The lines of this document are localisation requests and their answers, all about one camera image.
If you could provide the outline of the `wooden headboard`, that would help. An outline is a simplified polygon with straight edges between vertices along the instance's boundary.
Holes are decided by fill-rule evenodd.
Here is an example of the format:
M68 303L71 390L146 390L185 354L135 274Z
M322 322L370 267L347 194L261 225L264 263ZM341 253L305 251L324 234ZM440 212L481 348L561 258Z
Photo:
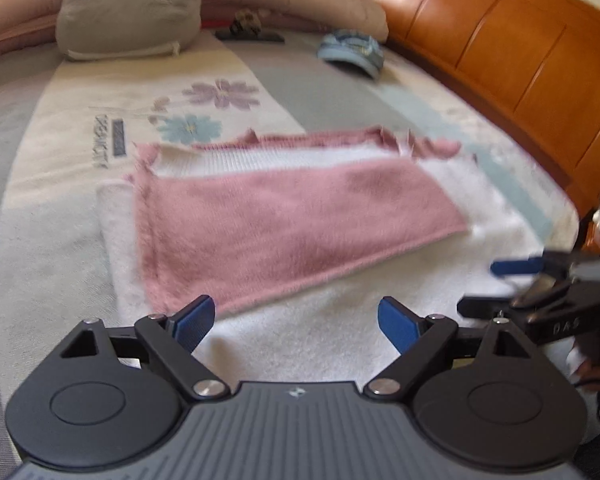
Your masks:
M376 0L390 44L512 129L578 211L600 202L600 10L582 0Z

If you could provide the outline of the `grey cat face cushion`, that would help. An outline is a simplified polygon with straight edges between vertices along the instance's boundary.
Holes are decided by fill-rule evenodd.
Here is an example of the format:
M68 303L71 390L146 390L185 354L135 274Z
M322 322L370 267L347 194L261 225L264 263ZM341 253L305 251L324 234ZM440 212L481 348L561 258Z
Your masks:
M201 30L202 0L62 0L59 50L73 61L177 55Z

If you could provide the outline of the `pink and white sweater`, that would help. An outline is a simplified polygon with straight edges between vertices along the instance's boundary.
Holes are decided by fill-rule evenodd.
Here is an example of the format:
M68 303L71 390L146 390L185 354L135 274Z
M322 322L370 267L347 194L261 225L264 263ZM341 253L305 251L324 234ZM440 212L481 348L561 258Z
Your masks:
M509 292L493 260L540 248L460 144L380 127L142 144L96 204L122 322L211 297L196 357L231 385L366 382L396 354L383 296L453 315Z

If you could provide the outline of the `blue baseball cap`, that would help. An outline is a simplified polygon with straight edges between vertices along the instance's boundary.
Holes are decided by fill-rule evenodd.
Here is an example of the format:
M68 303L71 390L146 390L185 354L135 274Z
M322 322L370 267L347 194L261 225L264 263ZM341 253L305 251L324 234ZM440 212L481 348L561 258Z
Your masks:
M373 80L380 77L385 64L384 51L378 41L351 29L336 30L326 35L316 56L325 62L352 65Z

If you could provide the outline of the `red object under quilt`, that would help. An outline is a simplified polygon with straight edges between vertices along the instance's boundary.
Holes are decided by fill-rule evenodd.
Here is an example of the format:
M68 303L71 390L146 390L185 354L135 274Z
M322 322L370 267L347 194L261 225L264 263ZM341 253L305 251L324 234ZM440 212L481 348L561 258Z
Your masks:
M201 22L202 29L218 29L229 28L232 21L227 20L203 20Z

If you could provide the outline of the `black phone with flower holder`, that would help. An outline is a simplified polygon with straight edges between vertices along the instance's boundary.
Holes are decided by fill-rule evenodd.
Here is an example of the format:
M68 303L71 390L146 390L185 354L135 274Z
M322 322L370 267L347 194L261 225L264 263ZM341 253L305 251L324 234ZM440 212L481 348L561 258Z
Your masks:
M237 11L230 26L216 30L214 36L220 41L272 42L273 44L285 42L285 38L278 32L265 30L257 14L248 9Z

